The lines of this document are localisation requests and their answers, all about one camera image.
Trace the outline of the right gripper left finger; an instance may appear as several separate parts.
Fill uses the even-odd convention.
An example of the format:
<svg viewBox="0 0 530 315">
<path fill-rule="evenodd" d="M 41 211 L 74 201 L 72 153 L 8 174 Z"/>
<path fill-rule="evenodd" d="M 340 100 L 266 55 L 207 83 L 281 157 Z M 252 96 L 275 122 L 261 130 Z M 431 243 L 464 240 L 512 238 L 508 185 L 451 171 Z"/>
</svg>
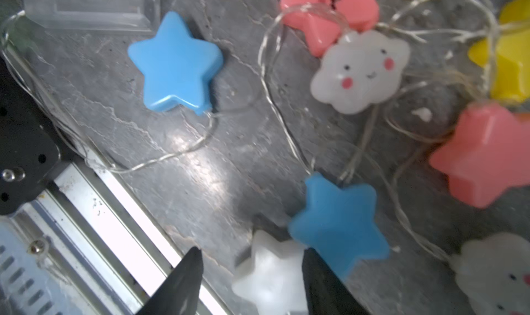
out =
<svg viewBox="0 0 530 315">
<path fill-rule="evenodd" d="M 192 247 L 136 315 L 196 314 L 203 273 L 202 251 Z"/>
</svg>

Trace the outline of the pink star light plain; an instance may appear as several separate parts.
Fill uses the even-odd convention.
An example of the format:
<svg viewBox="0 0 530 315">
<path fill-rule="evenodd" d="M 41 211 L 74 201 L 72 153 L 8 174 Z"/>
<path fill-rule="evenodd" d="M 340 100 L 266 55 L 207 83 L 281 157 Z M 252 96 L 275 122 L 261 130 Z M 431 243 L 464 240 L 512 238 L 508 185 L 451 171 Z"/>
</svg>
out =
<svg viewBox="0 0 530 315">
<path fill-rule="evenodd" d="M 529 114 L 498 103 L 469 105 L 429 164 L 447 175 L 454 198 L 489 207 L 507 189 L 529 185 Z"/>
</svg>

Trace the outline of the blue star light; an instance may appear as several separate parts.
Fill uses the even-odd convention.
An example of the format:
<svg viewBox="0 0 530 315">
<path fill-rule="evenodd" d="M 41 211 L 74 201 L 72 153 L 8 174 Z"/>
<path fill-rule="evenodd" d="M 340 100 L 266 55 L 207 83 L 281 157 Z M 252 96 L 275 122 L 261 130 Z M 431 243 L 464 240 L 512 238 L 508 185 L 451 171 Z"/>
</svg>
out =
<svg viewBox="0 0 530 315">
<path fill-rule="evenodd" d="M 315 249 L 342 280 L 357 262 L 389 256 L 389 244 L 374 221 L 377 192 L 371 185 L 339 188 L 321 174 L 308 177 L 305 185 L 305 209 L 288 224 L 292 239 Z"/>
<path fill-rule="evenodd" d="M 166 112 L 178 105 L 197 115 L 212 109 L 210 82 L 224 58 L 214 43 L 193 37 L 176 12 L 168 12 L 156 35 L 131 44 L 128 56 L 144 75 L 144 105 Z"/>
</svg>

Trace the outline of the white cloud light centre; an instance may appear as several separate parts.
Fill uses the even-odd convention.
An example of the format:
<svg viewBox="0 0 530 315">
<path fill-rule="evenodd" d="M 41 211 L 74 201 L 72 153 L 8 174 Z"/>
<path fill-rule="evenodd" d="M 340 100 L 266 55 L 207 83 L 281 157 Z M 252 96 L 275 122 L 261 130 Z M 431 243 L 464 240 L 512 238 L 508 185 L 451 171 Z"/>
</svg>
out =
<svg viewBox="0 0 530 315">
<path fill-rule="evenodd" d="M 410 45 L 402 39 L 375 30 L 349 32 L 322 57 L 311 94 L 341 114 L 357 114 L 399 90 L 410 57 Z"/>
</svg>

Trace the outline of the clear plastic battery box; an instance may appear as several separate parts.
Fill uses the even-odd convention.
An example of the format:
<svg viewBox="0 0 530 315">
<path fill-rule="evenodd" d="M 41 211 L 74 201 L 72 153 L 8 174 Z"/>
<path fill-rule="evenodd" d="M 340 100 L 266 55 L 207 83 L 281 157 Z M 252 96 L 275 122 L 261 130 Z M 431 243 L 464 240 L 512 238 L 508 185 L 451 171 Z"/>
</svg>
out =
<svg viewBox="0 0 530 315">
<path fill-rule="evenodd" d="M 151 33 L 160 0 L 23 0 L 26 16 L 44 28 Z"/>
</svg>

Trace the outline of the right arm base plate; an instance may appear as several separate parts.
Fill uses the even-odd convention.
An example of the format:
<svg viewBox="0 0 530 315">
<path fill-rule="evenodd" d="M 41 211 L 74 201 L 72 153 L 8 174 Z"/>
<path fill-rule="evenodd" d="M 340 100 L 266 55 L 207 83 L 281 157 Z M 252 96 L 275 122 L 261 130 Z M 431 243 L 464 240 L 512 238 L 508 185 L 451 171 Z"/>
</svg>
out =
<svg viewBox="0 0 530 315">
<path fill-rule="evenodd" d="M 51 122 L 1 62 L 1 215 L 14 214 L 53 181 L 63 150 Z"/>
</svg>

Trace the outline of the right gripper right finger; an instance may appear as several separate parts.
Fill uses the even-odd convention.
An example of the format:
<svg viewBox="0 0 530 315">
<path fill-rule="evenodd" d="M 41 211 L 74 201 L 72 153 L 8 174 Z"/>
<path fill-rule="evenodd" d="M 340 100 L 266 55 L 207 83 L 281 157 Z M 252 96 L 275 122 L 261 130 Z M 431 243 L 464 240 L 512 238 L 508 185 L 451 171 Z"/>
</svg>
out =
<svg viewBox="0 0 530 315">
<path fill-rule="evenodd" d="M 304 251 L 302 273 L 309 314 L 369 315 L 313 248 Z"/>
</svg>

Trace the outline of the white star light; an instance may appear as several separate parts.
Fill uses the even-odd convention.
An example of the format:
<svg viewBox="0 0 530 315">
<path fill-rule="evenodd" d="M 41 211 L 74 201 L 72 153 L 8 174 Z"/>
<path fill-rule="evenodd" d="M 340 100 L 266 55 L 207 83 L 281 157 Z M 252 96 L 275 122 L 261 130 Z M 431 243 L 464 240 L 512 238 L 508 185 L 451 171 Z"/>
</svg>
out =
<svg viewBox="0 0 530 315">
<path fill-rule="evenodd" d="M 280 242 L 258 230 L 250 257 L 235 269 L 233 292 L 254 304 L 259 314 L 307 313 L 304 251 L 305 246 L 296 241 Z"/>
</svg>

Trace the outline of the white cloud light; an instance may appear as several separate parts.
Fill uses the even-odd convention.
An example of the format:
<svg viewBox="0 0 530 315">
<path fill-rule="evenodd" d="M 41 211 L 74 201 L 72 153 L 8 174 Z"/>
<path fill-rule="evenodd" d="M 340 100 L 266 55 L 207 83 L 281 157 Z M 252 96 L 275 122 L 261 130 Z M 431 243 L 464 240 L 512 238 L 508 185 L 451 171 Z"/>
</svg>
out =
<svg viewBox="0 0 530 315">
<path fill-rule="evenodd" d="M 529 313 L 529 242 L 501 232 L 463 244 L 449 264 L 475 314 Z"/>
<path fill-rule="evenodd" d="M 410 45 L 402 39 L 375 30 L 349 32 L 322 57 L 311 94 L 341 114 L 357 114 L 399 90 L 410 57 Z"/>
</svg>

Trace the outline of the blue star light centre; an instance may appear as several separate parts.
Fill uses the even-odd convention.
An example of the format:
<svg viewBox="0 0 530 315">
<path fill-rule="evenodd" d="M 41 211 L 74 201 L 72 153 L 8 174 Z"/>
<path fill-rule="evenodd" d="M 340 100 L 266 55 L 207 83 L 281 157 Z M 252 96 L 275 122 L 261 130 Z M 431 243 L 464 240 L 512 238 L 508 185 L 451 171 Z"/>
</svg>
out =
<svg viewBox="0 0 530 315">
<path fill-rule="evenodd" d="M 342 280 L 357 262 L 389 256 L 389 244 L 374 221 L 377 192 L 371 185 L 339 188 L 321 174 L 308 177 L 305 185 L 305 209 L 288 224 L 292 239 L 315 249 Z"/>
</svg>

